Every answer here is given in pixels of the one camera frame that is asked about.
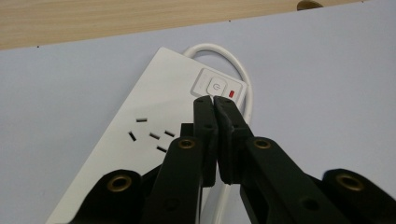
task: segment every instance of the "socket pin slot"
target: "socket pin slot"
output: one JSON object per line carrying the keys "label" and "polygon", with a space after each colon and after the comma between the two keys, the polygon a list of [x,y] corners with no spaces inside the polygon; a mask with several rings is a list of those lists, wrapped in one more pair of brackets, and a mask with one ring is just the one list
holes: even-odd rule
{"label": "socket pin slot", "polygon": [[166,130],[165,130],[165,134],[167,134],[167,135],[169,135],[169,136],[171,136],[171,137],[175,137],[175,134],[174,134],[174,133],[171,133],[171,132],[166,131]]}
{"label": "socket pin slot", "polygon": [[136,122],[147,122],[148,119],[136,119]]}
{"label": "socket pin slot", "polygon": [[149,136],[150,136],[150,137],[153,137],[153,138],[155,138],[155,139],[157,139],[157,140],[160,140],[160,136],[158,136],[158,135],[155,134],[155,133],[150,133]]}
{"label": "socket pin slot", "polygon": [[136,141],[136,137],[134,136],[134,134],[132,132],[129,132],[129,136],[131,136],[132,140]]}
{"label": "socket pin slot", "polygon": [[164,153],[166,153],[166,151],[167,151],[165,148],[160,147],[160,146],[157,146],[157,149]]}

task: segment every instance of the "power switch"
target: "power switch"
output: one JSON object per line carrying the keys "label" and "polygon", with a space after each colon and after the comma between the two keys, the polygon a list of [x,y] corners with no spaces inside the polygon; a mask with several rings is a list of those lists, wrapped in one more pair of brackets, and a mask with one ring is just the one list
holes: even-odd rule
{"label": "power switch", "polygon": [[221,96],[227,87],[227,82],[219,77],[213,77],[210,80],[209,86],[207,87],[207,93],[212,96]]}

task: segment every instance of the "power socket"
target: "power socket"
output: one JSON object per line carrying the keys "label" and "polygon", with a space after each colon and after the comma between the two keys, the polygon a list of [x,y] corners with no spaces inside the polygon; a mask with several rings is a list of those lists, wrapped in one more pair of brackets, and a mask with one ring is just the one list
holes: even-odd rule
{"label": "power socket", "polygon": [[160,48],[47,220],[68,223],[105,174],[143,175],[163,162],[181,123],[193,123],[192,102],[222,95],[238,107],[247,84],[170,49]]}

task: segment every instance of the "white cable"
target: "white cable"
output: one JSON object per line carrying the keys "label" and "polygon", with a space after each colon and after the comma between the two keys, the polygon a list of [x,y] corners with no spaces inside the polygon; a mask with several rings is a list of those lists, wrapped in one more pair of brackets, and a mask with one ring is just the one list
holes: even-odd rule
{"label": "white cable", "polygon": [[[247,124],[250,123],[251,112],[253,109],[253,89],[250,82],[250,77],[248,76],[248,72],[244,68],[244,66],[236,59],[235,56],[231,54],[227,49],[210,43],[199,44],[193,47],[190,47],[184,51],[184,56],[193,58],[195,54],[199,51],[213,51],[217,54],[223,56],[227,59],[238,71],[242,80],[247,83],[247,94],[245,96],[245,110],[244,110],[244,120]],[[225,207],[227,205],[227,201],[230,195],[231,186],[223,184],[220,190],[220,196],[218,200],[218,204],[216,206],[215,214],[212,219],[213,224],[221,224],[223,220],[223,215],[225,211]]]}

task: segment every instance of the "brass screw insert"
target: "brass screw insert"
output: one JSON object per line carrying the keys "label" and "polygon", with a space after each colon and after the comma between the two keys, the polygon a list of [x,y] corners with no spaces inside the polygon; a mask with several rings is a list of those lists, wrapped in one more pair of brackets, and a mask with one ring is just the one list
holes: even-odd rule
{"label": "brass screw insert", "polygon": [[122,192],[131,187],[132,179],[128,175],[115,175],[107,182],[107,189],[112,192]]}
{"label": "brass screw insert", "polygon": [[339,174],[335,177],[335,180],[344,188],[361,191],[364,189],[364,185],[359,181],[359,179],[348,174]]}

